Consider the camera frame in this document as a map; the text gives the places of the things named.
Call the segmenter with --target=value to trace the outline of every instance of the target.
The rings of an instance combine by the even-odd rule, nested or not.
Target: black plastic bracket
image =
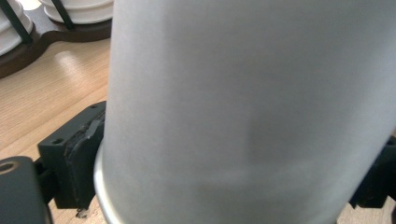
[[[30,158],[0,161],[0,223],[52,223]]]
[[[53,170],[44,167],[41,158],[35,161],[34,165],[43,200],[45,203],[49,203],[59,191],[58,179]]]
[[[88,209],[95,195],[93,166],[105,128],[106,102],[91,105],[38,144],[43,168],[57,177],[59,208]]]

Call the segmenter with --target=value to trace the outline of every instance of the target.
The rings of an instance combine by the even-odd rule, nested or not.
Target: wooden table
[[[35,63],[0,79],[0,160],[37,159],[38,142],[88,105],[106,99],[109,43],[55,43]],[[390,224],[394,205],[393,200],[383,209],[347,205],[338,223]],[[86,219],[76,218],[74,209],[58,210],[54,202],[49,206],[55,223],[105,223],[96,198]]]

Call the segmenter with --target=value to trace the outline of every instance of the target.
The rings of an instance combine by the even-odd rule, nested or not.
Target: screw hole
[[[15,168],[17,168],[17,165],[18,164],[15,161],[9,161],[9,162],[0,164],[0,175],[15,170]]]
[[[62,138],[57,138],[57,139],[52,140],[51,143],[53,145],[58,145],[58,144],[62,143],[62,141],[63,141]]]

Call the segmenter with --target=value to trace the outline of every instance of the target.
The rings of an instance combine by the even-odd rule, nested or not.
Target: white cylinder
[[[20,19],[26,31],[30,33],[33,29],[33,23],[30,18],[23,13],[23,7],[21,3],[15,0],[8,0],[8,2],[15,14]],[[0,9],[0,56],[8,53],[10,50],[17,47],[21,42],[21,37],[11,25],[11,22],[8,20],[4,12]]]
[[[44,5],[47,16],[64,22],[51,0],[39,0]],[[113,17],[114,0],[63,0],[70,19],[75,24],[90,24],[110,20]]]
[[[110,223],[333,224],[396,126],[396,4],[117,0]]]

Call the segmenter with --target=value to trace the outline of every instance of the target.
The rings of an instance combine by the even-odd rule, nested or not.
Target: white dish
[[[44,7],[44,12],[54,21],[64,22],[55,7]],[[71,20],[75,24],[89,24],[107,21],[113,17],[113,2],[106,5],[85,9],[67,10]]]
[[[15,0],[10,0],[10,1],[8,0],[8,2],[9,2],[9,5],[14,10],[15,14],[17,14],[18,18],[20,18],[21,15],[23,14],[22,5]],[[4,30],[6,30],[10,25],[11,25],[11,23],[9,22],[8,18],[6,17],[4,12],[2,10],[0,10],[0,33],[3,32]]]
[[[20,20],[28,33],[33,30],[32,21],[24,14],[20,17]],[[3,55],[10,50],[17,47],[21,42],[21,37],[18,35],[17,31],[12,26],[0,33],[0,55]]]
[[[18,0],[18,2],[22,4],[24,11],[32,11],[42,5],[38,0]]]
[[[39,0],[46,7],[55,7],[50,0]],[[93,7],[101,7],[114,0],[63,0],[64,8],[66,9],[85,9]]]

